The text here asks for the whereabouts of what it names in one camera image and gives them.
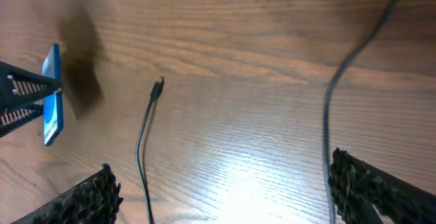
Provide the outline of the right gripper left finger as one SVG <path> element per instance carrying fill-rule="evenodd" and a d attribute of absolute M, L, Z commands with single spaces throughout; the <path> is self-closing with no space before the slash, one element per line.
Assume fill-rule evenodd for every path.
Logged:
<path fill-rule="evenodd" d="M 111 167 L 102 169 L 12 224 L 113 224 L 123 198 Z"/>

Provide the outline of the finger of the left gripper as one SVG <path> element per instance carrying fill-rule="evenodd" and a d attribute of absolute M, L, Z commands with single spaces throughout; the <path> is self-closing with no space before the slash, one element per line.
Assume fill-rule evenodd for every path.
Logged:
<path fill-rule="evenodd" d="M 59 80 L 41 76 L 1 62 L 1 113 L 34 104 L 62 91 Z"/>
<path fill-rule="evenodd" d="M 43 105 L 32 104 L 26 108 L 9 111 L 1 115 L 1 137 L 37 119 L 43 114 Z"/>

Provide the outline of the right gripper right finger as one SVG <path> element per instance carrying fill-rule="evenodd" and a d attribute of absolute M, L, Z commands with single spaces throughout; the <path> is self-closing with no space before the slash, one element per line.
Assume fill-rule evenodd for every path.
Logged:
<path fill-rule="evenodd" d="M 347 151 L 332 154 L 328 185 L 337 214 L 345 223 L 435 224 L 435 195 L 419 189 Z"/>

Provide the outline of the blue Samsung Galaxy smartphone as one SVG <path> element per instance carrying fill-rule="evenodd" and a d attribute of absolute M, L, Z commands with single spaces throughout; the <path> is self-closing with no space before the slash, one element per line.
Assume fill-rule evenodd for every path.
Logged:
<path fill-rule="evenodd" d="M 61 81 L 61 55 L 58 44 L 53 44 L 42 65 L 42 75 Z M 63 101 L 60 92 L 43 100 L 44 146 L 51 146 L 63 129 Z"/>

